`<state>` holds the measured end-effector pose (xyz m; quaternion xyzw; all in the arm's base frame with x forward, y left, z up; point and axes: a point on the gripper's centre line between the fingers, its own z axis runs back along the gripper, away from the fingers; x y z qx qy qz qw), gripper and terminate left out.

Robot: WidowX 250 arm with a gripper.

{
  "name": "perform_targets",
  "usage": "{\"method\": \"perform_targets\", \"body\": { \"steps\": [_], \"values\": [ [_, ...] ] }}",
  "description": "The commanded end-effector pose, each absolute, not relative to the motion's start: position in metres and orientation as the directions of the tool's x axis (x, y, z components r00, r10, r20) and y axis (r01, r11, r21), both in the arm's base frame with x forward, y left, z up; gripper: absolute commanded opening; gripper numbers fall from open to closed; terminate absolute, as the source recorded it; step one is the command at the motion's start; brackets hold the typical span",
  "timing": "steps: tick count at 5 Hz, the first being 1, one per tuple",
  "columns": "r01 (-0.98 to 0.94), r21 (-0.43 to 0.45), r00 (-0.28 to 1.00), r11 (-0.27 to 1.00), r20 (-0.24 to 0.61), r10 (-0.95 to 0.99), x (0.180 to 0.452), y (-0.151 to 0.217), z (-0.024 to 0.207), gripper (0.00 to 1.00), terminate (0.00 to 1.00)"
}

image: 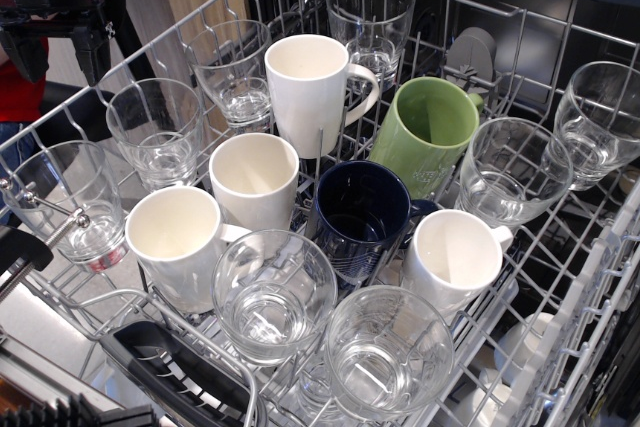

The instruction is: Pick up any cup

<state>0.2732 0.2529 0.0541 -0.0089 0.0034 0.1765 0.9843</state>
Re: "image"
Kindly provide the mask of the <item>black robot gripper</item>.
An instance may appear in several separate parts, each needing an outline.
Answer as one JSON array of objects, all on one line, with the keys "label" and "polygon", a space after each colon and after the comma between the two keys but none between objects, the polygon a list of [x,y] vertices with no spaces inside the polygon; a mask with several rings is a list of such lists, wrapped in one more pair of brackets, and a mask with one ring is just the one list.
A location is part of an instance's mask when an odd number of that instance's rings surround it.
[{"label": "black robot gripper", "polygon": [[41,38],[72,38],[89,86],[111,68],[113,24],[104,0],[1,0],[1,45],[21,76],[36,83],[49,68]]}]

